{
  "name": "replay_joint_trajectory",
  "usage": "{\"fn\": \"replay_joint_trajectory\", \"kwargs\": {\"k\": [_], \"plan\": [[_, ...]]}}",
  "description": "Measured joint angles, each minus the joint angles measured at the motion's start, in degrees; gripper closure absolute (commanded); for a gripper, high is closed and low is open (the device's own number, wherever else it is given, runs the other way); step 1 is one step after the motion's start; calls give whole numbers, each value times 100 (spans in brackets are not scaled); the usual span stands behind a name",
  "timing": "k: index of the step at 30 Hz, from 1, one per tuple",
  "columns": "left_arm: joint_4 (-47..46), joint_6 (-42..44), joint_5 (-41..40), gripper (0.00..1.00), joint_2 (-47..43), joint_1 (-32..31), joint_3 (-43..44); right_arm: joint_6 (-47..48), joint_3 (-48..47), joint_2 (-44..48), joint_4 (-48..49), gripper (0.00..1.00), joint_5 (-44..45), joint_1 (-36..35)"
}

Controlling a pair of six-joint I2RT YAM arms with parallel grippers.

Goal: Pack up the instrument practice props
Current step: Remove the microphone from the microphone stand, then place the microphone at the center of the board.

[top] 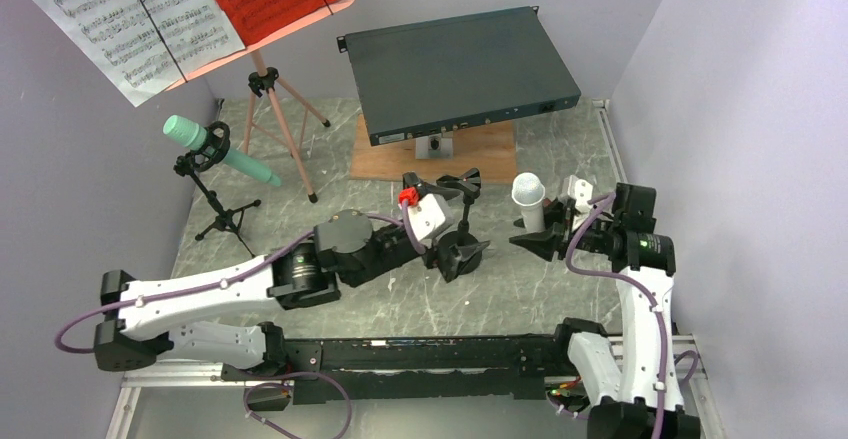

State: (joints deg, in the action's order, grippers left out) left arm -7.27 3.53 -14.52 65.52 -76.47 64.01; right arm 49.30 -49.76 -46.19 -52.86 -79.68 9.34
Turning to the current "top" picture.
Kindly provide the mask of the black round-base mic stand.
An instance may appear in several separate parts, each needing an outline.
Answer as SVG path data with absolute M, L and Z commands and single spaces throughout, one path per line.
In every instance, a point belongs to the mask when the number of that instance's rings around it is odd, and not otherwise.
M 472 167 L 459 176 L 443 175 L 437 179 L 438 186 L 455 189 L 458 195 L 462 196 L 463 210 L 462 216 L 457 224 L 455 231 L 445 233 L 437 240 L 437 262 L 438 262 L 438 242 L 442 239 L 451 240 L 478 240 L 470 232 L 470 211 L 476 200 L 481 195 L 482 179 L 481 172 L 478 168 Z

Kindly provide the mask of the white microphone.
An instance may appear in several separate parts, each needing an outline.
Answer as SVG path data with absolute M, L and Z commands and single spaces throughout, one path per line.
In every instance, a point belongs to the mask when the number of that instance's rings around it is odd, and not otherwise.
M 543 213 L 546 190 L 538 176 L 531 172 L 518 174 L 512 183 L 511 198 L 520 208 L 520 226 L 526 232 L 538 233 L 546 228 Z

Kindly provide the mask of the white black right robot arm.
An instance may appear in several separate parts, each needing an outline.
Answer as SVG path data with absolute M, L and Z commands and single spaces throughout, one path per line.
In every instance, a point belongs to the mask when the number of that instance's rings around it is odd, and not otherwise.
M 617 183 L 595 197 L 576 176 L 564 197 L 546 200 L 533 173 L 513 181 L 522 235 L 510 242 L 545 261 L 563 260 L 583 276 L 615 281 L 622 313 L 621 360 L 598 323 L 569 319 L 551 347 L 564 374 L 578 373 L 588 402 L 574 417 L 587 419 L 590 438 L 698 438 L 702 425 L 686 413 L 673 355 L 670 305 L 676 258 L 670 237 L 655 231 L 656 191 Z

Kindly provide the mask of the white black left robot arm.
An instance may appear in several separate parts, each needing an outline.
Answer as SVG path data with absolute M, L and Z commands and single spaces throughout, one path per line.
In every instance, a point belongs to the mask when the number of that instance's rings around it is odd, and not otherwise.
M 124 372 L 160 359 L 210 360 L 272 379 L 300 357 L 281 327 L 222 325 L 221 316 L 321 306 L 337 301 L 343 286 L 359 287 L 414 260 L 448 282 L 475 269 L 485 244 L 470 235 L 467 220 L 454 219 L 449 200 L 473 205 L 480 171 L 434 183 L 408 172 L 402 183 L 397 220 L 346 209 L 278 252 L 226 269 L 160 281 L 106 273 L 92 347 L 97 367 Z

